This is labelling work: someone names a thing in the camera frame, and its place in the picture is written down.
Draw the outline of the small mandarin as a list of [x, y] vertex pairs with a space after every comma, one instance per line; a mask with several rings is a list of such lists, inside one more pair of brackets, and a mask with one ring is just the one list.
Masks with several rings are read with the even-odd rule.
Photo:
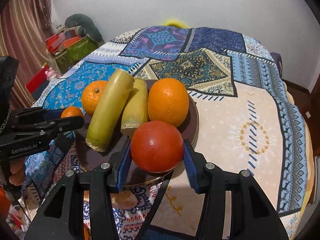
[[84, 224], [84, 240], [91, 240], [90, 229]]
[[82, 118], [84, 117], [80, 108], [75, 106], [69, 106], [61, 113], [60, 118], [68, 118], [73, 116], [80, 116]]

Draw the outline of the long yellow-green sugarcane piece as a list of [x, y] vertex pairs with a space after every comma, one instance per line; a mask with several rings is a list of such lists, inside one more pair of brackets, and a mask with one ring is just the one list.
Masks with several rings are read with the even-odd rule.
[[123, 69], [111, 75], [87, 130], [86, 144], [93, 150], [107, 150], [134, 83], [134, 78]]

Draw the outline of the short yellow sugarcane piece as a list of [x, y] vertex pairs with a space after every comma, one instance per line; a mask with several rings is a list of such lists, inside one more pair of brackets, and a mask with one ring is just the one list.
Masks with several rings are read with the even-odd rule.
[[120, 131], [132, 137], [135, 130], [148, 122], [148, 87], [144, 80], [134, 78], [135, 83], [124, 107]]

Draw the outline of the red tomato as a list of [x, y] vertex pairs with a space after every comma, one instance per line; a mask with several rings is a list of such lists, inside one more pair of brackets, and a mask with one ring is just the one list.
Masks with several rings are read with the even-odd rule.
[[163, 173], [175, 168], [183, 159], [184, 142], [179, 130], [162, 121], [142, 124], [131, 139], [131, 157], [149, 173]]

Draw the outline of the pomelo segment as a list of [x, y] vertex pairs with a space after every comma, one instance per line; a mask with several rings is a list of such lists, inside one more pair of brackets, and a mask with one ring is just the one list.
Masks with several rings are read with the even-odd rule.
[[131, 210], [138, 203], [136, 196], [129, 190], [111, 194], [112, 207], [115, 209]]

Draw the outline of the large orange left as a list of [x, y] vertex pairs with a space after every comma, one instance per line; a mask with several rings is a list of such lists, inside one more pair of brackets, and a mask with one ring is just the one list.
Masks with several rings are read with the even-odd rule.
[[106, 85], [107, 81], [98, 80], [87, 85], [82, 91], [82, 107], [86, 114], [88, 114], [89, 116], [92, 116], [94, 114], [94, 111], [98, 105], [99, 99]]

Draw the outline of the large orange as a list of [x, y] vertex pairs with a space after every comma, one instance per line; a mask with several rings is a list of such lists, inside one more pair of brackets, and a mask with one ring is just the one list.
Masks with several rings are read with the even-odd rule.
[[180, 81], [164, 78], [151, 86], [148, 97], [150, 121], [162, 121], [178, 127], [186, 119], [188, 110], [189, 95]]
[[98, 105], [99, 99], [106, 85], [107, 81], [98, 80], [87, 85], [82, 91], [82, 107], [86, 114], [88, 114], [89, 116], [92, 116], [94, 114], [94, 111]]

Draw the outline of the red box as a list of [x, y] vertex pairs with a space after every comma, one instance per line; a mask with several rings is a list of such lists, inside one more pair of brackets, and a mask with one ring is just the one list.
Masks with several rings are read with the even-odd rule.
[[52, 75], [51, 70], [49, 65], [45, 63], [40, 71], [26, 84], [25, 87], [34, 100], [38, 100], [44, 89], [48, 86]]

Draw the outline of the pink plush toy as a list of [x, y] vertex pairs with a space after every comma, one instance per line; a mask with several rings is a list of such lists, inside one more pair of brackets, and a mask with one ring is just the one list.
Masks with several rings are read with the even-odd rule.
[[48, 81], [52, 81], [52, 79], [55, 78], [59, 78], [61, 75], [54, 70], [53, 68], [49, 67], [46, 71], [45, 71], [45, 75], [46, 75], [46, 79]]

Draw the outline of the orange red boxes pile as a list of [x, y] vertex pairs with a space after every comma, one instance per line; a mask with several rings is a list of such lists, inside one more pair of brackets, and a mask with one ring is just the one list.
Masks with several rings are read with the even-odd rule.
[[82, 36], [75, 28], [65, 29], [58, 34], [51, 36], [45, 40], [48, 51], [52, 54], [62, 52], [69, 48], [71, 45], [80, 41]]

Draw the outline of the dark brown round plate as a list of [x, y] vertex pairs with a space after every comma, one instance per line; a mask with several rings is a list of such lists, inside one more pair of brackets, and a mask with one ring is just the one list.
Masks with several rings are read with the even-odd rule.
[[83, 128], [76, 133], [75, 150], [81, 167], [85, 171], [91, 171], [99, 164], [109, 162], [115, 153], [132, 144], [126, 187], [153, 183], [169, 174], [182, 161], [181, 141], [188, 140], [195, 146], [199, 133], [199, 114], [191, 97], [187, 117], [177, 128], [177, 132], [169, 125], [163, 126], [150, 121], [134, 133], [131, 141], [120, 132], [120, 124], [117, 124], [107, 151], [102, 153], [93, 150], [85, 142], [90, 122], [91, 117], [86, 114]]

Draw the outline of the dark green neck pillow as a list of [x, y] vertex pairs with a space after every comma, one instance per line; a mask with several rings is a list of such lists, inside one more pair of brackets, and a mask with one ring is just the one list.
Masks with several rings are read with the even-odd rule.
[[95, 26], [90, 17], [84, 14], [73, 14], [65, 20], [66, 28], [78, 27], [80, 35], [87, 36], [98, 44], [104, 44], [104, 39], [100, 31]]

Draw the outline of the striped pink curtain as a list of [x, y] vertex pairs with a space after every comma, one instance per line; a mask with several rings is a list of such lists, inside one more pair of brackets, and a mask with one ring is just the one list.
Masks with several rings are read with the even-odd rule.
[[9, 0], [1, 12], [1, 55], [19, 61], [11, 90], [12, 109], [28, 108], [33, 97], [26, 84], [44, 63], [57, 69], [46, 39], [53, 35], [50, 0]]

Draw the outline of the large orange right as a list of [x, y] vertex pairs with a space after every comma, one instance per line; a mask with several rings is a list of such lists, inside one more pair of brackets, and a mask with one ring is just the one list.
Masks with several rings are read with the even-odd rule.
[[162, 121], [178, 127], [186, 119], [188, 110], [189, 95], [180, 81], [164, 78], [151, 86], [148, 97], [150, 121]]

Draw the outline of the yellow fluffy object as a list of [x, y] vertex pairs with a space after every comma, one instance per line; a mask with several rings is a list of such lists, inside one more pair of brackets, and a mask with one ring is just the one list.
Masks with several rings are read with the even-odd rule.
[[189, 27], [181, 20], [168, 19], [162, 23], [163, 26], [188, 29]]

